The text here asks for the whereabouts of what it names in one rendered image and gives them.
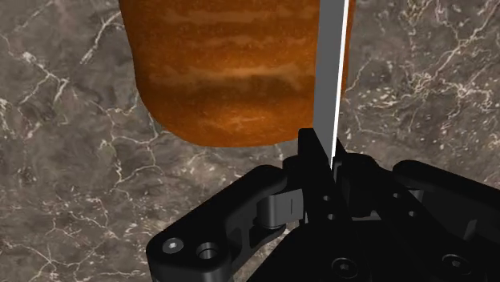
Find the orange brown bread loaf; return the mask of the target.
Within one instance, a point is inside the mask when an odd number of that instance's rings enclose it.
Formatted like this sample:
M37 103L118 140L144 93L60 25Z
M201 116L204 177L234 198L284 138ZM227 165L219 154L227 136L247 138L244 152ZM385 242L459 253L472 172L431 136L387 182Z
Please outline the orange brown bread loaf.
M349 0L344 74L356 0ZM313 128L320 0L119 0L135 83L167 131L267 146Z

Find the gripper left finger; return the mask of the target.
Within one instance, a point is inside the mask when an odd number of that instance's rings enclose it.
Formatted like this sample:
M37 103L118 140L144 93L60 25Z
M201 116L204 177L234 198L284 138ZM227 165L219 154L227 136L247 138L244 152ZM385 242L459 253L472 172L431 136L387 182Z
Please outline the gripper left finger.
M255 167L150 239L152 282L230 282L288 223L325 219L332 184L317 133L300 129L298 152L282 167Z

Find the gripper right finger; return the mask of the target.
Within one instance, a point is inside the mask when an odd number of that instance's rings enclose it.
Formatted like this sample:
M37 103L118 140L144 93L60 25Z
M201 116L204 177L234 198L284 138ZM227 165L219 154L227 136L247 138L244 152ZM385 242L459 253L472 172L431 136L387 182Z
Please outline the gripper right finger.
M338 145L333 171L354 216L376 212L421 282L500 282L500 191L415 160L386 170Z

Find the thin grey card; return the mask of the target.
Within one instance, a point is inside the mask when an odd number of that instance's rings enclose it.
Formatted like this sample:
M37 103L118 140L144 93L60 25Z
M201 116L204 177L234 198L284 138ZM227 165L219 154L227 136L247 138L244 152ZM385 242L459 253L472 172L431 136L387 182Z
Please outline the thin grey card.
M349 0L320 0L313 129L330 167L337 149Z

